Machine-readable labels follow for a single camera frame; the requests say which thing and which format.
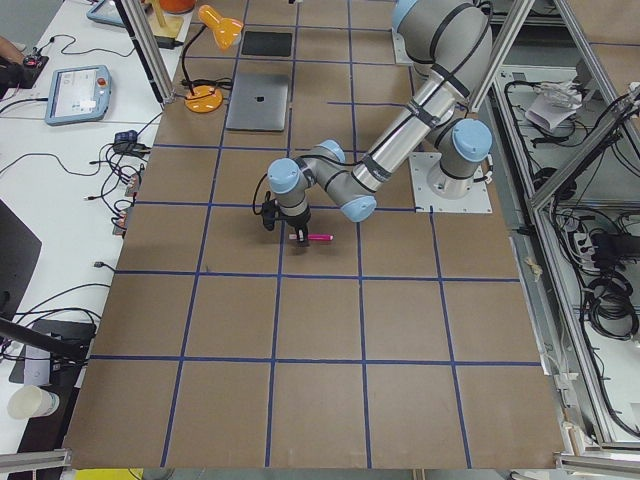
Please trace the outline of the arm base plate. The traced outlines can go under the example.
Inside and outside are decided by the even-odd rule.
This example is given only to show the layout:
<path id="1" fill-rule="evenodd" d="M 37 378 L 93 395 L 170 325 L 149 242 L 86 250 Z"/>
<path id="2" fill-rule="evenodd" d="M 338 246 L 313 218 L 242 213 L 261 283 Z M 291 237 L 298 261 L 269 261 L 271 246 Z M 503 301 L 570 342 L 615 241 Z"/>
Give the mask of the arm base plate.
<path id="1" fill-rule="evenodd" d="M 491 214 L 489 181 L 481 164 L 474 176 L 453 179 L 441 170 L 441 154 L 415 152 L 409 160 L 414 208 L 422 213 Z"/>
<path id="2" fill-rule="evenodd" d="M 397 33 L 395 30 L 392 30 L 391 34 L 395 63 L 402 66 L 412 66 L 414 64 L 414 61 L 410 58 L 406 51 L 406 45 L 403 36 Z"/>

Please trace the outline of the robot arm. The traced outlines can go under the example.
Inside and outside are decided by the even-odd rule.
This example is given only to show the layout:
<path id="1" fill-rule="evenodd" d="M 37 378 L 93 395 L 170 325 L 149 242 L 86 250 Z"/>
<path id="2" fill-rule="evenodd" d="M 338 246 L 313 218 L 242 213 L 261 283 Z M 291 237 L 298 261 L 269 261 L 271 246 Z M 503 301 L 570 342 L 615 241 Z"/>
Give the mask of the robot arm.
<path id="1" fill-rule="evenodd" d="M 425 81 L 360 161 L 349 164 L 331 139 L 294 158 L 274 160 L 265 177 L 270 190 L 257 214 L 265 229 L 277 222 L 293 228 L 298 245 L 308 243 L 311 211 L 306 192 L 318 185 L 354 223 L 375 210 L 376 192 L 424 140 L 441 139 L 441 171 L 455 181 L 473 177 L 492 145 L 486 125 L 454 121 L 456 103 L 467 100 L 488 70 L 490 18 L 471 1 L 400 1 L 392 28 Z"/>

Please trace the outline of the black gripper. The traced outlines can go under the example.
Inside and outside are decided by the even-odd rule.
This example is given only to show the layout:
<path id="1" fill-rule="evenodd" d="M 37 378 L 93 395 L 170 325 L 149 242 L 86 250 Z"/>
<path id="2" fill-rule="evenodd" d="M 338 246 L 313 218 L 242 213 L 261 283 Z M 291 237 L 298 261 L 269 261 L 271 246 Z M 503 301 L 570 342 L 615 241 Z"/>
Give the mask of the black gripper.
<path id="1" fill-rule="evenodd" d="M 277 199 L 279 208 L 279 217 L 281 221 L 285 221 L 289 226 L 296 228 L 296 245 L 299 247 L 309 246 L 309 232 L 307 224 L 311 219 L 311 212 L 306 197 L 301 200 L 290 201 L 284 197 Z"/>

